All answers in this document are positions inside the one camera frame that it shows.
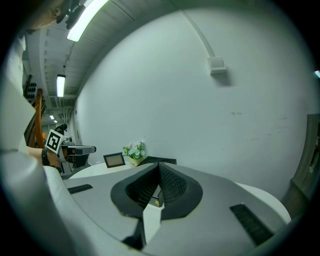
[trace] small picture frame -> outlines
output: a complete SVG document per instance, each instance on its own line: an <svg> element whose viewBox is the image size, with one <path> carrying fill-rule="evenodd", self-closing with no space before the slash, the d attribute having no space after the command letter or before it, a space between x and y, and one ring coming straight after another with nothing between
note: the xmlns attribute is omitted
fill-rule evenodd
<svg viewBox="0 0 320 256"><path fill-rule="evenodd" d="M105 154L103 158L107 168L126 165L122 152L114 154Z"/></svg>

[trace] flower pot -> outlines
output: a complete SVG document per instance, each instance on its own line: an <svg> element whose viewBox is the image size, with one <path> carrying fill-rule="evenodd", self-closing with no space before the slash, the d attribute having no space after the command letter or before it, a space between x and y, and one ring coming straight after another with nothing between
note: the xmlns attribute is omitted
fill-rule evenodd
<svg viewBox="0 0 320 256"><path fill-rule="evenodd" d="M143 158L139 158L139 159L130 158L130 166L132 168L137 167L138 164L140 164L142 161L143 161Z"/></svg>

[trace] ceiling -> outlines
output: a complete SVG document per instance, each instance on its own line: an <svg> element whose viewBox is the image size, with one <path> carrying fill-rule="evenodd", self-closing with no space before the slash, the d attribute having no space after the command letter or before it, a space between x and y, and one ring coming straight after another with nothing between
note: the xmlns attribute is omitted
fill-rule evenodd
<svg viewBox="0 0 320 256"><path fill-rule="evenodd" d="M94 16L79 42L67 39L65 21L54 23L26 37L24 69L43 89L46 111L42 124L52 124L49 115L68 121L82 80L97 54L119 30L138 15L159 6L163 0L109 0ZM57 75L65 74L64 97L57 97Z"/></svg>

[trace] white flowers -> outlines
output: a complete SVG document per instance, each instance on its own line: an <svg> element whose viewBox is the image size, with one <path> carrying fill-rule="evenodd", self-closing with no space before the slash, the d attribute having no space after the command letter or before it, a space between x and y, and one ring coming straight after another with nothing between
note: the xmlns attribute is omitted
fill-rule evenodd
<svg viewBox="0 0 320 256"><path fill-rule="evenodd" d="M122 149L122 154L124 157L140 159L146 154L146 152L143 150L143 143L138 141L137 143L130 142L129 145L124 146Z"/></svg>

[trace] curved white table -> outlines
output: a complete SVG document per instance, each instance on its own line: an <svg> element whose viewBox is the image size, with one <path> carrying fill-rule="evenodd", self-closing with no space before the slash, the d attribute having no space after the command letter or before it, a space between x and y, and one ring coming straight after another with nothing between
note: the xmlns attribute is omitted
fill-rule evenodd
<svg viewBox="0 0 320 256"><path fill-rule="evenodd" d="M79 171L75 175L71 176L70 179L111 174L111 173L115 173L115 172L124 171L124 170L130 169L130 168L131 167L130 167L129 162L125 162L125 165L117 166L117 167L113 167L113 168L107 168L107 165L105 163L99 163L99 164L90 166L86 169ZM259 198L261 201L263 201L269 207L271 207L276 213L278 213L280 215L280 217L283 219L283 221L286 224L288 224L291 221L291 217L290 217L287 209L273 195L265 192L264 190L253 187L253 186L248 186L248 185L244 185L244 184L240 184L240 183L236 183L236 184L239 185L240 187L242 187L243 189L245 189L246 191L248 191L250 194Z"/></svg>

